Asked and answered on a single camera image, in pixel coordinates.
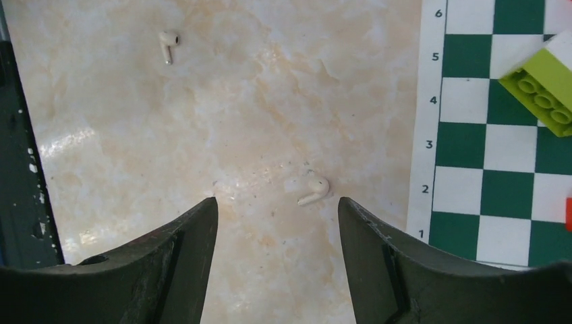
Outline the white earbud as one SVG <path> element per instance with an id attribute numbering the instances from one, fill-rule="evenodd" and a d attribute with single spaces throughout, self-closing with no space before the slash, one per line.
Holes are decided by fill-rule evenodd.
<path id="1" fill-rule="evenodd" d="M 324 198 L 329 193 L 330 182 L 325 177 L 314 176 L 309 179 L 308 188 L 310 193 L 297 200 L 299 206 L 306 206 Z"/>
<path id="2" fill-rule="evenodd" d="M 175 31 L 166 30 L 159 33 L 159 42 L 161 45 L 161 51 L 163 54 L 164 61 L 167 65 L 173 64 L 173 58 L 171 54 L 171 48 L 176 47 L 179 44 L 179 35 Z"/>

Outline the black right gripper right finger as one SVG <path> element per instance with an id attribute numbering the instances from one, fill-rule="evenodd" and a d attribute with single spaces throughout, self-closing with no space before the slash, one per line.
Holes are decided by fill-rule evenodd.
<path id="1" fill-rule="evenodd" d="M 357 323 L 570 323 L 571 264 L 513 271 L 439 250 L 338 204 L 339 232 Z"/>

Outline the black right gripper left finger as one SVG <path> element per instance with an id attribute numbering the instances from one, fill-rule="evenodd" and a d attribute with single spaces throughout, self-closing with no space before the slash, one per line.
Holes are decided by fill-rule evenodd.
<path id="1" fill-rule="evenodd" d="M 77 265 L 1 268 L 2 323 L 199 323 L 217 200 Z"/>

